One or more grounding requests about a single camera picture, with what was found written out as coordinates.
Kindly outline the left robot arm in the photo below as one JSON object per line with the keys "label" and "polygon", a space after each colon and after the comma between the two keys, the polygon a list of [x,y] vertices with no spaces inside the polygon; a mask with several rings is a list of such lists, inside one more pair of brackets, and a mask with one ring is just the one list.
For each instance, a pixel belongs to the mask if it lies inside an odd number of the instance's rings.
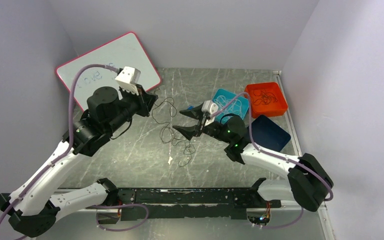
{"label": "left robot arm", "polygon": [[0,210],[23,237],[35,238],[57,221],[92,206],[112,208],[120,203],[119,190],[107,178],[61,195],[55,191],[81,161],[108,143],[114,132],[134,115],[148,117],[158,96],[139,84],[133,91],[100,87],[87,99],[87,110],[69,124],[54,153],[20,188],[0,194]]}

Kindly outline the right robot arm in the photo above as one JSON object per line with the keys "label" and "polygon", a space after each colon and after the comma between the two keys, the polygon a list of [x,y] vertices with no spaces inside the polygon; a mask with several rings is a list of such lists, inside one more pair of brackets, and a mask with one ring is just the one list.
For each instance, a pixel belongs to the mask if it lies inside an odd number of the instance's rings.
{"label": "right robot arm", "polygon": [[226,156],[233,162],[266,169],[281,180],[263,180],[250,193],[250,202],[262,207],[272,200],[295,201],[302,208],[316,212],[323,202],[333,198],[334,183],[318,160],[309,153],[302,156],[280,153],[256,142],[251,127],[237,114],[230,114],[225,123],[216,121],[218,106],[210,100],[181,110],[180,114],[197,120],[193,126],[173,128],[187,140],[206,134],[227,146]]}

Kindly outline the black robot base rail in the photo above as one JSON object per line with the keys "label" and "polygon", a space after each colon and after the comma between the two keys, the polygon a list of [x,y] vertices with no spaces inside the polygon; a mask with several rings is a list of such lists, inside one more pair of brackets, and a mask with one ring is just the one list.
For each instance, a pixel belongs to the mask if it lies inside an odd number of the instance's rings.
{"label": "black robot base rail", "polygon": [[104,207],[122,204],[121,221],[219,218],[246,220],[247,211],[280,208],[280,200],[264,200],[254,187],[119,188],[117,198]]}

